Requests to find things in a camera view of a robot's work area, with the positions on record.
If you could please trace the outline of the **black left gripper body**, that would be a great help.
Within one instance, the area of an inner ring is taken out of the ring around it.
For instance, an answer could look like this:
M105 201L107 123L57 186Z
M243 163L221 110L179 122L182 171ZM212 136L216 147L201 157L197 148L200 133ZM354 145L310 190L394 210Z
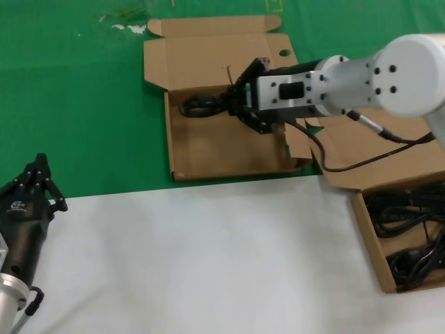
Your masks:
M16 182L1 187L1 236L8 247L1 272L26 284L34 280L49 223L54 217L46 190L45 181L32 191Z

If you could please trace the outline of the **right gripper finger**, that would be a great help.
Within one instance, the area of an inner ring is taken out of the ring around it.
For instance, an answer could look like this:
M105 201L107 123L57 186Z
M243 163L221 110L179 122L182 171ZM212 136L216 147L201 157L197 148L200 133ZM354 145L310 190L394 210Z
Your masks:
M244 125L255 130L259 134L272 133L272 125L264 122L259 116L251 111L232 111L231 116L237 117Z
M239 75L234 83L231 83L234 87L242 87L249 81L260 77L263 73L269 71L270 59L269 58L255 58L249 66Z

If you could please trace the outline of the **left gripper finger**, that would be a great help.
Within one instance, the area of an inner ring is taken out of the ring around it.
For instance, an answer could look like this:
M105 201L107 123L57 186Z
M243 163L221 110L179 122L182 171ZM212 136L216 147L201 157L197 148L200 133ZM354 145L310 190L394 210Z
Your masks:
M45 153L38 153L35 160L27 164L24 171L14 179L14 183L19 186L33 186L46 174L47 156Z
M54 204L51 205L52 212L66 212L68 210L65 196L55 185L50 177L44 179L44 188L54 200Z

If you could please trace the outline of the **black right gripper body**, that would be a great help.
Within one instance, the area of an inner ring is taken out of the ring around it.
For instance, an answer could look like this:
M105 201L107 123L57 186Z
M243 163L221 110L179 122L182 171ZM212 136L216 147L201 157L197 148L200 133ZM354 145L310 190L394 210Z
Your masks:
M278 67L242 87L230 86L227 98L233 111L256 115L325 115L328 102L327 59Z

